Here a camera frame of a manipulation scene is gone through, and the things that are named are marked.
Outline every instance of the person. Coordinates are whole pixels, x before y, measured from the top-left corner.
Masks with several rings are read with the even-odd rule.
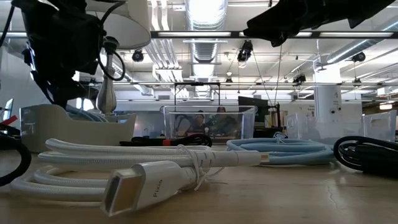
[[[191,126],[188,128],[188,133],[205,133],[205,128],[208,126],[204,123],[205,116],[203,114],[196,114],[194,122],[191,123]]]
[[[236,136],[239,132],[239,124],[235,118],[226,112],[225,107],[219,106],[217,108],[217,115],[211,119],[213,133],[223,136]]]

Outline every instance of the light blue cable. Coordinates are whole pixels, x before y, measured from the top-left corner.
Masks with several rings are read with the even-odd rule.
[[[80,109],[78,109],[76,107],[73,107],[73,106],[70,106],[70,105],[67,105],[66,111],[68,113],[84,117],[84,118],[86,118],[87,120],[90,120],[90,121],[108,122],[104,117],[102,117],[100,115],[97,115],[97,114],[94,114],[94,113],[90,113],[90,112],[87,112],[87,111],[84,111],[84,110],[80,110]]]
[[[308,140],[254,138],[229,140],[227,151],[269,152],[269,162],[262,165],[320,165],[335,161],[330,146]]]

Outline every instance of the black cable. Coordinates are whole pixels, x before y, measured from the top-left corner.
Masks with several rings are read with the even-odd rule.
[[[122,74],[121,74],[121,76],[120,76],[119,78],[114,78],[112,75],[110,75],[110,74],[108,73],[107,69],[105,68],[105,66],[102,64],[101,56],[98,56],[98,64],[99,64],[99,66],[101,67],[102,71],[104,71],[104,74],[105,74],[108,78],[110,78],[111,80],[113,80],[113,81],[121,81],[121,80],[123,80],[123,78],[126,76],[126,66],[125,66],[125,64],[124,64],[124,62],[123,62],[122,57],[121,57],[116,51],[114,51],[113,49],[108,49],[108,48],[105,48],[105,49],[106,49],[107,51],[112,52],[112,54],[116,55],[117,58],[121,61],[121,64],[122,64]]]
[[[111,6],[111,7],[104,13],[104,16],[101,18],[101,20],[100,20],[100,22],[99,22],[99,23],[101,24],[102,28],[104,27],[105,20],[108,18],[108,16],[109,16],[115,9],[117,9],[118,7],[124,5],[125,3],[126,3],[125,1],[119,1],[118,3],[114,4],[113,6]],[[122,74],[121,74],[121,76],[120,76],[119,78],[114,78],[112,75],[110,75],[110,74],[108,73],[108,71],[106,70],[105,66],[103,65],[103,63],[102,63],[102,61],[101,61],[101,48],[102,48],[102,47],[105,47],[105,46],[100,46],[100,47],[99,47],[99,49],[98,49],[98,58],[97,58],[98,64],[99,64],[99,66],[101,67],[102,71],[104,71],[104,74],[105,74],[108,78],[110,78],[111,80],[113,80],[113,81],[121,81],[121,80],[123,80],[123,78],[126,76],[126,66],[125,66],[125,64],[124,64],[124,62],[123,62],[122,57],[121,57],[116,51],[114,51],[113,49],[105,48],[105,50],[110,51],[110,52],[112,52],[112,54],[116,55],[117,58],[120,60],[120,62],[121,62],[121,64],[122,64]]]
[[[121,146],[209,146],[213,144],[211,138],[205,134],[192,134],[188,137],[168,140],[168,139],[148,139],[144,137],[134,137],[131,142],[121,141]]]
[[[361,136],[347,136],[335,142],[333,153],[346,167],[375,174],[398,175],[396,143]]]
[[[14,9],[15,9],[15,7],[11,5],[10,11],[8,12],[6,25],[4,26],[4,30],[3,30],[1,38],[0,38],[0,47],[2,47],[4,40],[6,39],[8,28],[10,28],[12,15],[14,14]]]
[[[118,3],[114,4],[113,6],[111,6],[102,16],[100,24],[104,25],[105,20],[108,18],[108,16],[118,7],[124,5],[126,2],[125,1],[119,1]]]
[[[28,170],[30,162],[32,161],[32,156],[24,144],[13,138],[0,136],[0,144],[13,146],[13,148],[21,155],[21,162],[19,163],[19,166],[11,173],[5,175],[4,177],[0,177],[0,187],[2,187],[11,183],[15,178],[20,177]]]

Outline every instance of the transparent storage box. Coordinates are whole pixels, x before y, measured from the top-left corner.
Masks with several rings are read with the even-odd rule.
[[[325,144],[334,144],[345,136],[395,141],[396,111],[366,115],[361,120],[357,123],[320,123],[314,117],[295,113],[286,116],[287,135],[292,139],[309,139]]]
[[[202,133],[213,142],[253,137],[255,106],[164,106],[167,139]]]

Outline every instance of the table surface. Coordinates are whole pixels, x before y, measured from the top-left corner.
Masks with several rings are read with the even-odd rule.
[[[0,151],[0,176],[19,156]],[[36,158],[29,169],[40,165]],[[215,179],[153,207],[108,218],[98,207],[43,205],[0,187],[0,223],[398,223],[398,180],[339,164],[229,167]]]

